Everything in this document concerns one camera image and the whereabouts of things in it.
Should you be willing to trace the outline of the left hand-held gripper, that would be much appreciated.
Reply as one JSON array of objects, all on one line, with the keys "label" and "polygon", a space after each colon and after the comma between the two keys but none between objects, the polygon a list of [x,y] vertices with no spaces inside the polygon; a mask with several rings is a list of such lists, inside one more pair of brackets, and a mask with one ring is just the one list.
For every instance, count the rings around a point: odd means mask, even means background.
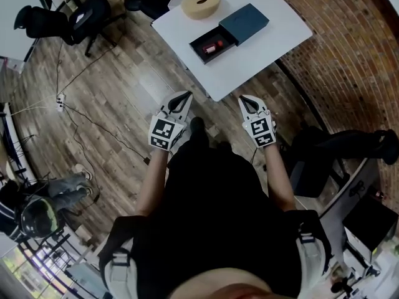
[{"label": "left hand-held gripper", "polygon": [[148,144],[170,151],[186,130],[186,117],[193,94],[190,91],[175,92],[164,98],[159,112],[152,116],[148,132]]}]

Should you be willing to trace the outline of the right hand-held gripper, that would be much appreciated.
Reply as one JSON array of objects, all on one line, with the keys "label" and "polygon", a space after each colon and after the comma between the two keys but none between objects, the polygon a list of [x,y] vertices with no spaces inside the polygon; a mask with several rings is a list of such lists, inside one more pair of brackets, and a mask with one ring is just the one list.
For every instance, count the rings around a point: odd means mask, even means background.
[{"label": "right hand-held gripper", "polygon": [[252,95],[240,95],[239,107],[243,115],[243,128],[257,148],[276,143],[276,123],[271,112],[261,98]]}]

